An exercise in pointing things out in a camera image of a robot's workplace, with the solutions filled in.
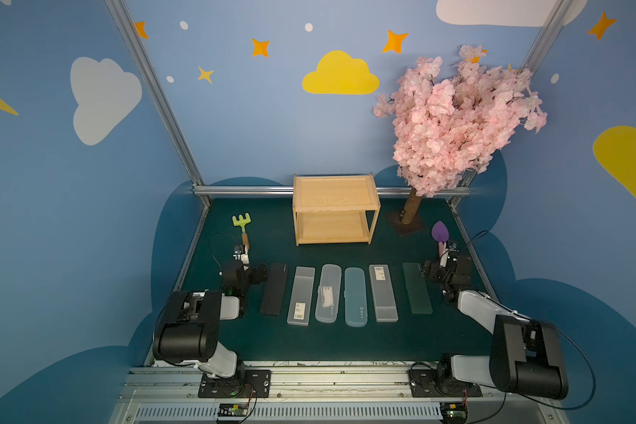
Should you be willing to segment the dark green pencil case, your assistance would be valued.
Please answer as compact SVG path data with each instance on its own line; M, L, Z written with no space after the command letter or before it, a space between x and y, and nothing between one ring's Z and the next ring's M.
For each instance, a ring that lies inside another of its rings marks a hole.
M403 263L406 291L413 314L432 314L427 283L419 263Z

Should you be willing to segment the frosted pencil case with label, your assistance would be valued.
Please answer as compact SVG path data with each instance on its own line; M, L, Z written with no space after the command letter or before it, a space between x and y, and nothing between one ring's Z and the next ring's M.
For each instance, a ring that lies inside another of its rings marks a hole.
M296 268L287 316L287 323L289 325L309 325L315 276L315 268Z

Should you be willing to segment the tall frosted grey pencil case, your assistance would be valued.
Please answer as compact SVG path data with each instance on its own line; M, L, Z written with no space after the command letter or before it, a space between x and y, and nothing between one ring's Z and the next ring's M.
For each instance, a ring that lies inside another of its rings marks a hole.
M386 264L369 266L371 290L378 323L395 323L399 320L390 270Z

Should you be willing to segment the clear rounded pencil case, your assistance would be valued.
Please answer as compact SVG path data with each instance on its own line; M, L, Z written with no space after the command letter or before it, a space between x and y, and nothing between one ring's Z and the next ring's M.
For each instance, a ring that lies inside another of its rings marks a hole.
M316 300L316 320L332 324L337 321L342 269L335 264L322 267Z

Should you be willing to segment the teal pencil case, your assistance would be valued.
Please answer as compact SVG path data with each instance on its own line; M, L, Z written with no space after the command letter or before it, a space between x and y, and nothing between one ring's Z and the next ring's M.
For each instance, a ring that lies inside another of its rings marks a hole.
M367 324L367 286L365 272L360 268L347 268L344 272L344 319L349 327L361 328Z

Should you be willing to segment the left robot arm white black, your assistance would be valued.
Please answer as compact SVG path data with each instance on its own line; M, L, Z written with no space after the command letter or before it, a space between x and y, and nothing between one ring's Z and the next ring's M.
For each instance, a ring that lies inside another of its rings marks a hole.
M242 380L242 360L220 342L220 323L242 318L251 287L267 277L265 263L251 267L231 260L222 269L219 289L175 291L155 323L154 357L175 367L195 367L211 380Z

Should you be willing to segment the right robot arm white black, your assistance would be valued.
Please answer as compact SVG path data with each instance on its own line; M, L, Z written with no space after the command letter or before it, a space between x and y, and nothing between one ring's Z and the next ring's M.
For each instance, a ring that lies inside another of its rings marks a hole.
M456 251L441 254L439 261L424 261L420 273L440 284L442 299L487 330L491 335L487 356L445 353L431 369L434 389L445 397L467 395L476 386L512 393L542 404L544 399L564 400L570 390L564 338L588 367L591 389L576 411L589 405L597 392L597 378L591 362L579 345L552 323L525 316L487 293L471 287L473 262Z

